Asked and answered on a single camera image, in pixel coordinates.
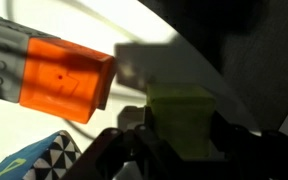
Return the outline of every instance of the black and white pattern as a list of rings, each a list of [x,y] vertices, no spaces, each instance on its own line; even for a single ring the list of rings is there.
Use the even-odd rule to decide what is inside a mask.
[[[24,180],[57,180],[60,179],[81,152],[64,132],[60,132],[50,147],[34,163],[23,177]]]

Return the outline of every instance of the orange plastic piece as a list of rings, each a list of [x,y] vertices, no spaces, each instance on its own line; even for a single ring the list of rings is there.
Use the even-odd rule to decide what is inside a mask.
[[[22,106],[87,123],[105,102],[114,75],[114,57],[53,38],[31,38]]]

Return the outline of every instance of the dark background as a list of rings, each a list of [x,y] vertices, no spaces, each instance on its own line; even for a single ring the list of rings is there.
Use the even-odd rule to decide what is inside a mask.
[[[261,129],[281,126],[288,114],[288,0],[140,1],[212,63]]]

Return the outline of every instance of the orange block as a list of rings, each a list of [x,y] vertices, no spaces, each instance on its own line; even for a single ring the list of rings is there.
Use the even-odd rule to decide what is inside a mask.
[[[106,103],[114,57],[56,38],[31,38],[20,105],[87,123]]]

